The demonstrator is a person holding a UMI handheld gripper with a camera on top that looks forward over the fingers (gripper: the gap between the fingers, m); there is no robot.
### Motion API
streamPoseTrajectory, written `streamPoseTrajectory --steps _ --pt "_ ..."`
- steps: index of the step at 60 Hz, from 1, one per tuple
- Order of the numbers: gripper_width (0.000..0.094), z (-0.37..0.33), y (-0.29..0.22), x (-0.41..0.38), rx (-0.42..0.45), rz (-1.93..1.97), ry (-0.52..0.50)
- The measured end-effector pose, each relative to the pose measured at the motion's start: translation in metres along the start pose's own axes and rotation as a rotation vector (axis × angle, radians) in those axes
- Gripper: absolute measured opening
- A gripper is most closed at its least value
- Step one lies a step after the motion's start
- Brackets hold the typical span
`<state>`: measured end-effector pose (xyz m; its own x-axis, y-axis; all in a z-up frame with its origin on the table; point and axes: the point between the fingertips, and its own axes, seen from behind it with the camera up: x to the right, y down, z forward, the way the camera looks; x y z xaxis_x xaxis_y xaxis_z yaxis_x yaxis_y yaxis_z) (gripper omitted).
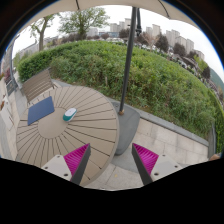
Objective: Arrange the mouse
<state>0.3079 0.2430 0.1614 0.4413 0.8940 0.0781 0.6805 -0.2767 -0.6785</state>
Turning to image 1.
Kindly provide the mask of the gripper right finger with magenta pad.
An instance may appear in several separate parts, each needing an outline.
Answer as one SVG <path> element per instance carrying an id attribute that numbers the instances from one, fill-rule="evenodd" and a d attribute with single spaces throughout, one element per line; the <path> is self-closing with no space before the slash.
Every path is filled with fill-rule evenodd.
<path id="1" fill-rule="evenodd" d="M 148 185 L 182 169 L 168 155 L 158 155 L 136 143 L 132 144 L 132 155 L 143 185 Z"/>

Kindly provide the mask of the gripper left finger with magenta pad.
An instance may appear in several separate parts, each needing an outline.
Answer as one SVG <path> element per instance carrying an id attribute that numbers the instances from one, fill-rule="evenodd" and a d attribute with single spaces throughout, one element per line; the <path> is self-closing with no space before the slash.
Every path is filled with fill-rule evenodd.
<path id="1" fill-rule="evenodd" d="M 79 185 L 90 155 L 91 147 L 85 144 L 65 156 L 54 156 L 42 166 L 42 169 Z"/>

